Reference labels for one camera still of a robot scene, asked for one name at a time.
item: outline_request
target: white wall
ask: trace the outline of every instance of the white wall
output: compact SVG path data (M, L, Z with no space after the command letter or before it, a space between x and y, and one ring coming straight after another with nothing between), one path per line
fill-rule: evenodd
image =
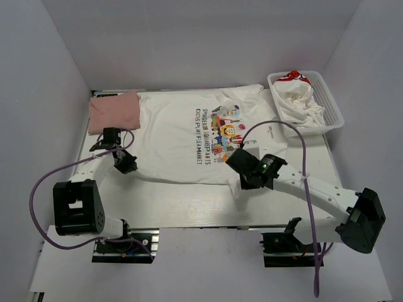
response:
M89 88L175 89L323 70L360 0L43 0Z
M403 301L402 12L402 1L363 1L323 72L346 120L330 136L342 182L376 190L385 210L376 249L394 301Z
M45 172L77 158L89 89L40 0L0 1L0 296L24 301L40 250L28 197ZM38 190L53 221L51 177Z

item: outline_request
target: white plastic basket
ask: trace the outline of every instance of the white plastic basket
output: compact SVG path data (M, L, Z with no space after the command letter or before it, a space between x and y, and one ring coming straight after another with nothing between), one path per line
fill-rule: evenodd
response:
M315 135L315 134L323 134L328 132L329 130L335 128L341 128L344 125L344 119L341 116L340 110L334 101L332 94L327 88L327 85L321 76L320 73L316 71L299 71L303 76L307 77L312 87L314 88L314 100L315 102L324 107L325 111L323 112L323 118L325 120L326 126L323 127L310 127L310 128L298 128L299 132L303 136L307 135ZM283 113L281 111L280 105L278 104L278 95L273 93L273 83L288 74L289 72L277 72L275 74L269 74L267 80L269 82L269 87L271 94L273 95L273 100L275 102L275 106L277 109L278 116L280 117L280 121L284 121ZM295 137L297 134L287 127L283 125L283 131L286 137Z

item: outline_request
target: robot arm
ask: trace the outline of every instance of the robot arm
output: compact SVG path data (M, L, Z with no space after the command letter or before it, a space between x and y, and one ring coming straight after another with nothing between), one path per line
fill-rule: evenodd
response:
M259 160L238 148L226 163L240 175L242 189L268 187L306 200L301 173L277 156L266 154ZM309 177L308 182L312 204L333 216L318 221L319 241L342 241L358 252L370 253L385 223L377 193L368 188L357 193L314 177ZM312 242L312 230L307 221L294 218L290 223L295 238L304 244Z
M103 139L90 151L120 148L120 130L105 128ZM53 189L55 227L59 235L93 234L106 238L122 238L128 228L124 220L105 215L98 186L115 167L127 174L137 169L136 157L117 150L86 162L67 182Z

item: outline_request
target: white table surface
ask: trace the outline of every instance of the white table surface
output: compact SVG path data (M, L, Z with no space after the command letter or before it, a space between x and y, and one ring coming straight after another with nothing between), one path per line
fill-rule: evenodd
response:
M271 101L269 91L263 95ZM96 137L86 136L81 158ZM322 136L308 139L307 169L312 176L339 185ZM289 147L287 161L301 165L300 147ZM307 205L269 190L251 191L233 201L227 186L144 182L111 171L100 187L108 215L125 218L132 228L284 225L308 218ZM315 209L318 218L328 216ZM58 237L73 245L85 237ZM45 243L30 291L43 302L91 301L362 301L390 300L376 252L359 254L336 244L321 269L321 296L313 295L311 267L263 265L260 234L228 229L162 229L153 264L92 263L93 244L58 250Z
M50 238L73 245L87 237ZM376 252L336 244L321 268L314 298L312 267L264 268L260 234L229 229L162 229L150 264L92 263L93 244L43 246L30 291L43 302L377 302L390 300Z
M266 89L261 95L274 108L270 91ZM264 136L259 137L259 144ZM88 150L97 137L86 135L81 159L89 157ZM324 137L309 137L307 144L310 175L339 185ZM301 167L302 148L289 146L286 160ZM132 228L275 226L286 225L293 217L309 218L305 201L269 189L243 191L234 201L228 186L145 182L115 169L105 177L99 191L105 213L126 219ZM319 208L314 212L316 218L329 216Z

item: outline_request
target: pink towel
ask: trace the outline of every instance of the pink towel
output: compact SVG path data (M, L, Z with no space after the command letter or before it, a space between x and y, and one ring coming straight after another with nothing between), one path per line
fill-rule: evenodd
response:
M118 96L91 98L89 102L88 133L101 134L103 128L126 130L140 128L139 95L135 91Z

